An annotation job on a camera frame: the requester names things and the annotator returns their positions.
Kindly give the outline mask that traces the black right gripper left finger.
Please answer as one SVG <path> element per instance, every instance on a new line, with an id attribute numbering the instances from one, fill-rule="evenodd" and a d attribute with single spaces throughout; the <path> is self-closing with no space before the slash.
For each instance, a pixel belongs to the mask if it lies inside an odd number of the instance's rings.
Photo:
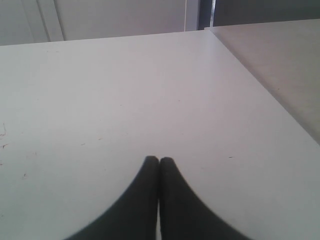
<path id="1" fill-rule="evenodd" d="M 69 240 L 155 240 L 159 160 L 147 156 L 125 192 L 96 220 Z"/>

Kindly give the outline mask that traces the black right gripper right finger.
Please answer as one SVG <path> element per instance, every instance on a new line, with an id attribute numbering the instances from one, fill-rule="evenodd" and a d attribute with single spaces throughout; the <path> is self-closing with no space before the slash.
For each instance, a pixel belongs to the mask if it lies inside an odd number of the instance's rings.
<path id="1" fill-rule="evenodd" d="M 159 163 L 158 199 L 163 240 L 248 239 L 200 200 L 170 157 Z"/>

